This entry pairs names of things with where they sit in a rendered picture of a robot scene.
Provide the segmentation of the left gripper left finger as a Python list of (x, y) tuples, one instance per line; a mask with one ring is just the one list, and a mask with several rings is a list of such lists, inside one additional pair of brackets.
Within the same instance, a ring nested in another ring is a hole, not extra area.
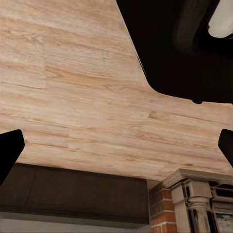
[(0, 185), (8, 176), (25, 147), (20, 129), (0, 134)]

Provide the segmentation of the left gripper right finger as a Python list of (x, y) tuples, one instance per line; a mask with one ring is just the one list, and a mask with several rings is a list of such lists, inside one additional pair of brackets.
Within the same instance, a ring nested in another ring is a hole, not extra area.
[(218, 146), (233, 167), (233, 131), (223, 129), (219, 136)]

